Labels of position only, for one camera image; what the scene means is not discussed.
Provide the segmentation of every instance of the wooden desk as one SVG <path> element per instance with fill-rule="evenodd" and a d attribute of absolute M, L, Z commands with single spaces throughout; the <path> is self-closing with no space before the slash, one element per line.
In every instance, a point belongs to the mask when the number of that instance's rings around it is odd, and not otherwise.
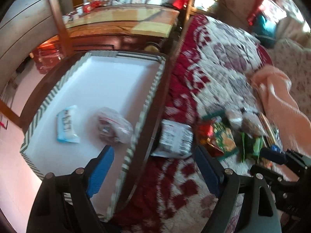
<path fill-rule="evenodd" d="M 74 52 L 89 50 L 144 50 L 154 46 L 167 53 L 169 35 L 179 12 L 148 4 L 127 4 L 97 8 L 66 24 Z M 33 51 L 41 73 L 47 73 L 62 58 L 58 35 Z"/>

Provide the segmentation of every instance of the bed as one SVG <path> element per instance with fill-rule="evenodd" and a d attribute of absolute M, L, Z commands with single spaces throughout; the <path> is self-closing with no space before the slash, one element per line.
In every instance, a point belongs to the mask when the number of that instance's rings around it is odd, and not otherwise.
<path fill-rule="evenodd" d="M 243 30 L 205 15 L 192 17 L 171 60 L 163 118 L 192 125 L 224 107 L 260 107 L 246 81 L 271 61 Z M 238 163 L 236 155 L 222 161 L 240 175 L 247 175 L 252 164 Z M 228 232 L 235 228 L 242 200 L 237 199 Z M 201 232 L 216 202 L 191 157 L 151 157 L 132 200 L 112 222 L 129 232 Z"/>
<path fill-rule="evenodd" d="M 311 49 L 291 39 L 280 39 L 268 53 L 273 64 L 284 71 L 292 82 L 290 95 L 299 109 L 311 120 L 310 82 Z"/>

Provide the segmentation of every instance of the wooden chair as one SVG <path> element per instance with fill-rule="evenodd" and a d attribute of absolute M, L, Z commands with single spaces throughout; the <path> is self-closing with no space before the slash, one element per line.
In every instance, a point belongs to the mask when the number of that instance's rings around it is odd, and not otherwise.
<path fill-rule="evenodd" d="M 73 55 L 58 0 L 15 0 L 0 22 L 0 92 L 23 60 L 40 44 L 59 35 L 62 53 Z M 23 118 L 0 100 L 0 112 L 22 128 Z"/>

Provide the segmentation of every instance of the pink blanket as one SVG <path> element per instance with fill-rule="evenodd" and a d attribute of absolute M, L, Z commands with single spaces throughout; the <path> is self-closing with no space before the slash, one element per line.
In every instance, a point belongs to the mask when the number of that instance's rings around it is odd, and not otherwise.
<path fill-rule="evenodd" d="M 283 149 L 293 149 L 310 156 L 311 123 L 289 93 L 291 81 L 288 76 L 278 68 L 267 65 L 256 72 L 251 81 L 267 118 L 279 128 Z M 298 179 L 287 167 L 280 168 L 290 180 Z"/>

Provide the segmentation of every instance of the blue packet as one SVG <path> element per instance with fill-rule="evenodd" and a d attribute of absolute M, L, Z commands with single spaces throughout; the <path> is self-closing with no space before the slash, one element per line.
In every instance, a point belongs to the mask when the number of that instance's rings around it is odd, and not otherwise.
<path fill-rule="evenodd" d="M 57 141 L 80 143 L 79 136 L 73 129 L 73 120 L 76 114 L 77 106 L 65 108 L 57 114 Z"/>

